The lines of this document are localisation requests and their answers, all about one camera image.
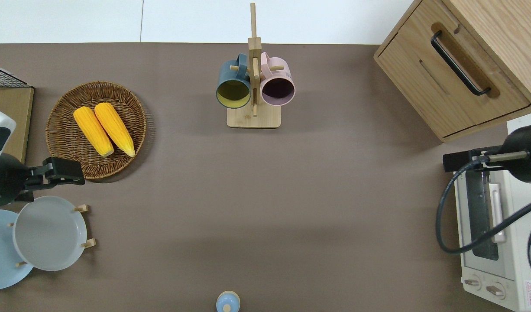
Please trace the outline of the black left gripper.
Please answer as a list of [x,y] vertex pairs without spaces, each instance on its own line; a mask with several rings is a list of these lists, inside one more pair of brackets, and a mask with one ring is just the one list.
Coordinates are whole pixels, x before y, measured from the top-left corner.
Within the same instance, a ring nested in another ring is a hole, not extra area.
[[52,189],[58,185],[84,185],[81,164],[59,157],[46,158],[41,166],[30,167],[26,178],[26,191]]

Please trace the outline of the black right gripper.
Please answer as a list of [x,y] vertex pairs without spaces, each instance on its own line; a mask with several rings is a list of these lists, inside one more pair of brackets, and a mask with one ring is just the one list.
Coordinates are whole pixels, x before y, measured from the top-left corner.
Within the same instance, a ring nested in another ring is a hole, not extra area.
[[[443,168],[445,172],[457,172],[460,168],[471,162],[476,156],[496,152],[497,149],[471,149],[443,155]],[[503,166],[489,166],[481,164],[470,169],[476,172],[490,172],[504,170]]]

